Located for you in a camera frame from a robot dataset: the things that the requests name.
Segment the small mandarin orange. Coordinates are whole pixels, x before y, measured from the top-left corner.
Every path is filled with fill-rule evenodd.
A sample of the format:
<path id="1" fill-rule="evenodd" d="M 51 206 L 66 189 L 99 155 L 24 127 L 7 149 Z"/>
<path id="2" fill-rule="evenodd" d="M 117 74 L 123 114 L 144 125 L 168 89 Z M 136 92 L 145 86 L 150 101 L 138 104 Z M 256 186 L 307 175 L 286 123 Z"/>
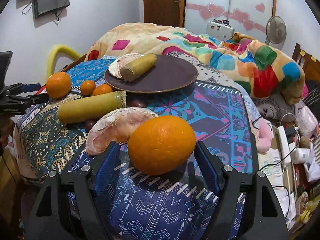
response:
<path id="1" fill-rule="evenodd" d="M 93 90 L 92 96 L 101 95 L 101 94 L 107 94 L 113 92 L 113 89 L 111 86 L 107 84 L 99 85 L 98 87 Z"/>
<path id="2" fill-rule="evenodd" d="M 86 80 L 80 85 L 80 92 L 83 96 L 91 96 L 96 88 L 95 82 Z"/>

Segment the brown wooden door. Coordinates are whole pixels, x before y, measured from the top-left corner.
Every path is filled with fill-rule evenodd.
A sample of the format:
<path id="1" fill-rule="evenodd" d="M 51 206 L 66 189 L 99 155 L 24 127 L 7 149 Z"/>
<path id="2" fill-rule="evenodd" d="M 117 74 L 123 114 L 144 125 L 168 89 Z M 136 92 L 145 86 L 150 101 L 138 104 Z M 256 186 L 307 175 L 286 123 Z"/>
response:
<path id="1" fill-rule="evenodd" d="M 145 23 L 183 27 L 185 0 L 143 0 Z"/>

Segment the blue patterned bed cover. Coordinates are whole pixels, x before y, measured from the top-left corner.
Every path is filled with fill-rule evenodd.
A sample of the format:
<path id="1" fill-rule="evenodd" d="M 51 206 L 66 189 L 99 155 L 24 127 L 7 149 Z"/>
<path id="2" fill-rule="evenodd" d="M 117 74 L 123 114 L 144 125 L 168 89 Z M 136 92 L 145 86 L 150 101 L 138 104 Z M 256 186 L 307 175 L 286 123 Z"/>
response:
<path id="1" fill-rule="evenodd" d="M 35 94 L 18 121 L 42 179 L 26 239 L 255 239 L 263 181 L 239 87 L 160 55 L 133 83 Z"/>

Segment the large plain orange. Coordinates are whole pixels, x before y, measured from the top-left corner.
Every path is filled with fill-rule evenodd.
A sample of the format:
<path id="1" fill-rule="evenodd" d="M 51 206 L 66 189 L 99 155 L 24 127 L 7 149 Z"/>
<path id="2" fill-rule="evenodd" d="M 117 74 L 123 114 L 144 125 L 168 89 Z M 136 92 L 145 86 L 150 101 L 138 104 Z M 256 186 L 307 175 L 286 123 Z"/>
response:
<path id="1" fill-rule="evenodd" d="M 184 163 L 195 145 L 192 127 L 182 118 L 166 115 L 148 120 L 132 133 L 128 154 L 136 169 L 157 176 Z"/>

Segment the dark purple passion fruit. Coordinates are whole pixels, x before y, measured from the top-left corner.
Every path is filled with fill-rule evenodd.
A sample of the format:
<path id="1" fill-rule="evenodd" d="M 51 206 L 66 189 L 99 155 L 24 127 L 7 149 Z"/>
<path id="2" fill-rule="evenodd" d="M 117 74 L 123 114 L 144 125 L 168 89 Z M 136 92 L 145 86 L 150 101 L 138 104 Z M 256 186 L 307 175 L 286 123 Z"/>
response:
<path id="1" fill-rule="evenodd" d="M 139 108 L 145 108 L 146 105 L 144 102 L 138 100 L 138 99 L 135 99 L 135 100 L 129 100 L 126 102 L 126 106 L 127 107 L 139 107 Z"/>
<path id="2" fill-rule="evenodd" d="M 97 123 L 97 120 L 87 120 L 85 121 L 85 130 L 88 133 L 92 127 Z"/>

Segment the pink plush toy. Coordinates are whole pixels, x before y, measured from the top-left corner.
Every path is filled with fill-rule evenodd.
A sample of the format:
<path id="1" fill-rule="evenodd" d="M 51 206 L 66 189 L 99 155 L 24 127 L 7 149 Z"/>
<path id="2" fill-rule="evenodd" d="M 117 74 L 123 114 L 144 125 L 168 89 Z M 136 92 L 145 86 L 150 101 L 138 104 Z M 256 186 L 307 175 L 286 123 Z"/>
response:
<path id="1" fill-rule="evenodd" d="M 271 124 L 264 118 L 259 119 L 259 138 L 257 150 L 259 153 L 266 153 L 271 148 L 273 130 Z"/>

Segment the large orange with sticker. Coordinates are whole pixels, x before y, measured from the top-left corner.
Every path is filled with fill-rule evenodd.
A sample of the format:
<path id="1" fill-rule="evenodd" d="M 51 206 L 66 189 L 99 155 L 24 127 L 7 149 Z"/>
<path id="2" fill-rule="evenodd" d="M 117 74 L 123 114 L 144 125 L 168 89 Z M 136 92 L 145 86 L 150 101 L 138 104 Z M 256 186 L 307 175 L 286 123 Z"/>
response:
<path id="1" fill-rule="evenodd" d="M 66 96 L 72 87 L 70 76 L 65 72 L 57 72 L 51 75 L 46 83 L 47 94 L 52 99 Z"/>

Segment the wooden headboard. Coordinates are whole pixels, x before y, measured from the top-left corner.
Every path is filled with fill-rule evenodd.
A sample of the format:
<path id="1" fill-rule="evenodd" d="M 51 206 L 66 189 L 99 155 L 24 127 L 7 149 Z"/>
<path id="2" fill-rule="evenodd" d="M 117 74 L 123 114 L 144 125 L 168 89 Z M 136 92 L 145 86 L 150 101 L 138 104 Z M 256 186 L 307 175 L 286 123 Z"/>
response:
<path id="1" fill-rule="evenodd" d="M 300 44 L 296 43 L 292 59 L 302 67 L 307 80 L 320 81 L 320 62 L 314 56 L 304 51 Z"/>

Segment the peeled pomelo segment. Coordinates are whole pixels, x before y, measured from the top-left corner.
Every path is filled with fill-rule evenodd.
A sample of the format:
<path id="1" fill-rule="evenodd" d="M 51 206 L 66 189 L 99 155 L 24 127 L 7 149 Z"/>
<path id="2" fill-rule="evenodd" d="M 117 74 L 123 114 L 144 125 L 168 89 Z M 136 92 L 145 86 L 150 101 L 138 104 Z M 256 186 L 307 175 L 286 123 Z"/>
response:
<path id="1" fill-rule="evenodd" d="M 107 113 L 91 128 L 86 139 L 86 152 L 91 155 L 103 153 L 110 142 L 125 144 L 131 134 L 143 123 L 158 114 L 142 107 L 120 108 Z"/>

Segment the pomelo segment on plate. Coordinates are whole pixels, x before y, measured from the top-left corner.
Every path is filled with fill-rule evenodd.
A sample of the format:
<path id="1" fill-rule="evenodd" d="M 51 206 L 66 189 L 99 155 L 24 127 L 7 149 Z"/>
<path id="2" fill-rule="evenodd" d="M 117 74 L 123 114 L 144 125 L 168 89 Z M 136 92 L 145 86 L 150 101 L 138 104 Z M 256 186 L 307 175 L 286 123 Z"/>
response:
<path id="1" fill-rule="evenodd" d="M 116 60 L 109 65 L 108 72 L 113 77 L 121 79 L 120 69 L 126 66 L 128 63 L 132 62 L 133 60 L 143 56 L 144 56 L 143 54 L 139 54 L 139 53 L 130 53 L 130 54 L 125 54 L 123 56 L 120 56 L 116 58 Z"/>

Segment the colourful patchwork blanket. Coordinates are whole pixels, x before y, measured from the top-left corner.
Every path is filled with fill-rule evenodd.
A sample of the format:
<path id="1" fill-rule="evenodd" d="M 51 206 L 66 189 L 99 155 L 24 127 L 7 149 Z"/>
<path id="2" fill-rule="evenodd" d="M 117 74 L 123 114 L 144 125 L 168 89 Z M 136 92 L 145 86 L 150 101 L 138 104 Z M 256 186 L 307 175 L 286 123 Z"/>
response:
<path id="1" fill-rule="evenodd" d="M 241 33 L 227 41 L 185 28 L 153 23 L 125 23 L 103 35 L 89 49 L 85 60 L 129 53 L 187 54 L 226 74 L 253 98 L 281 93 L 289 105 L 303 95 L 304 70 L 282 51 Z"/>

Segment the long sugarcane stick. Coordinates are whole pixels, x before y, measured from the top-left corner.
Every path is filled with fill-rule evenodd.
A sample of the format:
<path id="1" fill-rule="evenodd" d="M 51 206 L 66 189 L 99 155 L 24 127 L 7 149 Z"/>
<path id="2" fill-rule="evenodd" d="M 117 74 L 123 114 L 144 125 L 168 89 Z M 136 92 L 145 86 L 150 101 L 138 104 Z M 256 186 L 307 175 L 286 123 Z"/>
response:
<path id="1" fill-rule="evenodd" d="M 126 92 L 118 91 L 63 103 L 57 111 L 58 119 L 64 124 L 76 124 L 101 117 L 126 106 Z"/>

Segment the white wardrobe with hearts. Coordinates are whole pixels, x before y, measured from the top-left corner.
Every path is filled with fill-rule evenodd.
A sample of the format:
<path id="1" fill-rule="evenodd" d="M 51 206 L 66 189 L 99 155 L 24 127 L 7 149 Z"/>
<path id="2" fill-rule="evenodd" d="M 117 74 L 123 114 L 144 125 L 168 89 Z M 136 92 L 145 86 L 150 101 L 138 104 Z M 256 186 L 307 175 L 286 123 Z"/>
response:
<path id="1" fill-rule="evenodd" d="M 184 27 L 204 34 L 210 20 L 228 20 L 236 32 L 264 42 L 272 9 L 273 0 L 185 0 Z"/>

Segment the yellow foam tube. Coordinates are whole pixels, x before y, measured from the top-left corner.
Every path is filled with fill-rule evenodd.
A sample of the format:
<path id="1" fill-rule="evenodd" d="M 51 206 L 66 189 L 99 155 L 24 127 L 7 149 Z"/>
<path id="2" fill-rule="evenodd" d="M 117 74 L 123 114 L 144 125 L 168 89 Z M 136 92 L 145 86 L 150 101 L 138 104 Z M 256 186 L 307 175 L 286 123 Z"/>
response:
<path id="1" fill-rule="evenodd" d="M 79 60 L 81 55 L 66 44 L 54 45 L 48 54 L 46 80 L 54 74 L 56 64 L 61 57 L 66 57 L 71 60 Z"/>

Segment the white electric fan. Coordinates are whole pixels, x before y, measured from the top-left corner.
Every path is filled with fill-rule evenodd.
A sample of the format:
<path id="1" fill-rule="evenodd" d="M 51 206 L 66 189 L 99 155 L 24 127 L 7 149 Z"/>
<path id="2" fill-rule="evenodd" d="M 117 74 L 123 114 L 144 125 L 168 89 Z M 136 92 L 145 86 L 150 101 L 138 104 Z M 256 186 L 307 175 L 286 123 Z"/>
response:
<path id="1" fill-rule="evenodd" d="M 282 44 L 287 36 L 284 20 L 280 16 L 271 17 L 266 25 L 266 44 Z"/>

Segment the short sugarcane stick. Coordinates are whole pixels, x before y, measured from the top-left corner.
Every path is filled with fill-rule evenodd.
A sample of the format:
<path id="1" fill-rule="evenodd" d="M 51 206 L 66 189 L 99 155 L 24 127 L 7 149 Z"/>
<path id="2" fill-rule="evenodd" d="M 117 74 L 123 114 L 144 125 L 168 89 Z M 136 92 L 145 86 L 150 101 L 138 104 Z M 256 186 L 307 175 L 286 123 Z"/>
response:
<path id="1" fill-rule="evenodd" d="M 120 69 L 121 78 L 126 82 L 132 82 L 144 75 L 157 62 L 155 54 L 147 54 L 135 59 Z"/>

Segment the white box appliance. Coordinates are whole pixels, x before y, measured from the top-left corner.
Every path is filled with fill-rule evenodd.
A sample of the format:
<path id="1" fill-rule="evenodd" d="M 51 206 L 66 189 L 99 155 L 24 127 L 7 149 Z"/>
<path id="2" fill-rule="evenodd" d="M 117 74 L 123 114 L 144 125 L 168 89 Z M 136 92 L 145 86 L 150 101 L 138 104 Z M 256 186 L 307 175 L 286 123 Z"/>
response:
<path id="1" fill-rule="evenodd" d="M 235 33 L 234 28 L 230 25 L 229 20 L 213 19 L 207 24 L 207 34 L 220 41 L 230 39 Z"/>

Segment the wall mounted monitor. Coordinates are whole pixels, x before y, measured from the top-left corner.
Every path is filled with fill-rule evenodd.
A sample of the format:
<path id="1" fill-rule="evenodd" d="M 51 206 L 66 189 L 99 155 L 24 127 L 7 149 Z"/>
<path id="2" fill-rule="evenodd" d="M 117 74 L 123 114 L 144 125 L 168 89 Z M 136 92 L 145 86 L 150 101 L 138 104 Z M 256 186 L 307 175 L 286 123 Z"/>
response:
<path id="1" fill-rule="evenodd" d="M 48 13 L 56 14 L 70 5 L 69 0 L 34 0 L 34 16 L 39 18 Z"/>

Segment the white power strip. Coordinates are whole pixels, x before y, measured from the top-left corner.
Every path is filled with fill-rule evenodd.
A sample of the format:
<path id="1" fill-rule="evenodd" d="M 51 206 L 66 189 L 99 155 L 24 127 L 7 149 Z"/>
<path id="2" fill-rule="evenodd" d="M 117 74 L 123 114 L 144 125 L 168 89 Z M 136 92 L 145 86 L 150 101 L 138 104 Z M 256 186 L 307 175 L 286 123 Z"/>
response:
<path id="1" fill-rule="evenodd" d="M 283 161 L 284 167 L 288 167 L 291 164 L 290 148 L 286 137 L 284 126 L 278 127 L 278 138 L 281 152 L 281 160 Z"/>

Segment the dark brown round plate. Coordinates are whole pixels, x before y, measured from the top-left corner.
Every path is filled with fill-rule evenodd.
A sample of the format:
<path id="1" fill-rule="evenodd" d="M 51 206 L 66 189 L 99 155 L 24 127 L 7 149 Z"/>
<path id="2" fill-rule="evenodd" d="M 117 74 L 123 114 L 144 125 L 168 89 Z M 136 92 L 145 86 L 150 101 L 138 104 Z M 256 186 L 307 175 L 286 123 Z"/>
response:
<path id="1" fill-rule="evenodd" d="M 117 90 L 130 93 L 156 94 L 170 92 L 192 84 L 198 76 L 196 67 L 179 57 L 158 55 L 155 65 L 133 82 L 125 82 L 104 74 L 105 83 Z"/>

